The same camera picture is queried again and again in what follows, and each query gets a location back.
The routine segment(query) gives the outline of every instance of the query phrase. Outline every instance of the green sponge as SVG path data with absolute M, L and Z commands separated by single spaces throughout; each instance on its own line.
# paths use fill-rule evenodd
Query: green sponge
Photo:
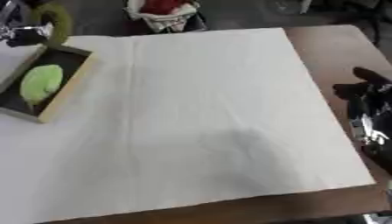
M 32 108 L 60 88 L 63 70 L 60 66 L 37 66 L 30 70 L 20 85 L 20 95 Z

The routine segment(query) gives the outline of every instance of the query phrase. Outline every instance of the wooden table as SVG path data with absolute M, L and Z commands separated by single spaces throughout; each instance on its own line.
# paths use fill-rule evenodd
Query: wooden table
M 333 94 L 335 83 L 356 83 L 353 67 L 361 66 L 392 78 L 392 66 L 355 27 L 320 26 L 286 29 L 291 43 L 347 133 L 346 103 Z M 65 224 L 256 224 L 389 210 L 388 174 L 363 157 L 377 185 L 323 192 L 263 196 L 199 206 L 61 221 Z

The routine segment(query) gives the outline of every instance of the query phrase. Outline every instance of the floor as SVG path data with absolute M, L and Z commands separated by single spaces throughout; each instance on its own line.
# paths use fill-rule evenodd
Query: floor
M 126 12 L 123 10 L 125 0 L 56 1 L 62 3 L 72 15 L 74 22 L 73 35 L 129 36 L 134 33 L 133 30 L 137 29 L 130 23 Z M 292 7 L 292 11 L 279 10 L 277 1 L 280 0 L 199 0 L 201 3 L 200 10 L 206 17 L 209 30 L 328 25 L 339 18 L 341 14 L 336 11 L 319 12 L 311 10 L 305 15 L 298 15 L 295 13 L 297 11 L 296 7 Z M 372 36 L 371 30 L 365 24 L 359 24 L 359 26 L 369 37 Z M 392 61 L 392 25 L 382 26 L 380 49 L 389 61 Z M 343 224 L 358 222 L 333 219 L 296 223 Z

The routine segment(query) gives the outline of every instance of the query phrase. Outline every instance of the red cloth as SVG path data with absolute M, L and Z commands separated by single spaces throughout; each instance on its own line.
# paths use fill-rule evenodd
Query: red cloth
M 142 13 L 155 15 L 168 15 L 188 0 L 145 0 L 144 6 L 140 9 Z

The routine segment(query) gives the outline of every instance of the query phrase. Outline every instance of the large sheet of paper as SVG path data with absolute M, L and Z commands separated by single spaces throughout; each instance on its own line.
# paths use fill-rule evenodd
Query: large sheet of paper
M 68 44 L 98 63 L 66 109 L 0 115 L 3 223 L 374 183 L 281 29 Z

